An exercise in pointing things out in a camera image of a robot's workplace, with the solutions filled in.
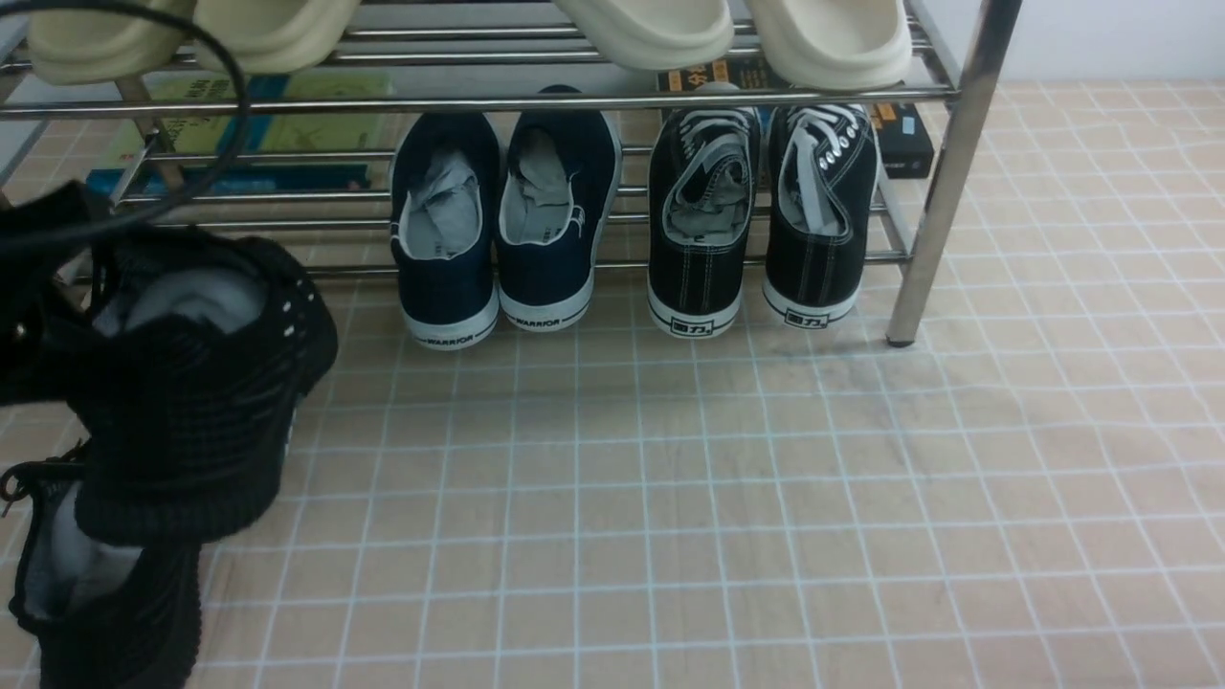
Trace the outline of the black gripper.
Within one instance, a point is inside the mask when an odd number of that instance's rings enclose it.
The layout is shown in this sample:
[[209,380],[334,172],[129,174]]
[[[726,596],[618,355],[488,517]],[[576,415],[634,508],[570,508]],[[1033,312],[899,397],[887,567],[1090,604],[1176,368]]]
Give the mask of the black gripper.
[[108,197],[81,181],[2,211],[2,239],[36,242],[29,253],[2,253],[2,406],[66,401],[82,387],[100,336],[58,287],[58,271],[89,244],[43,240],[51,230],[109,215]]

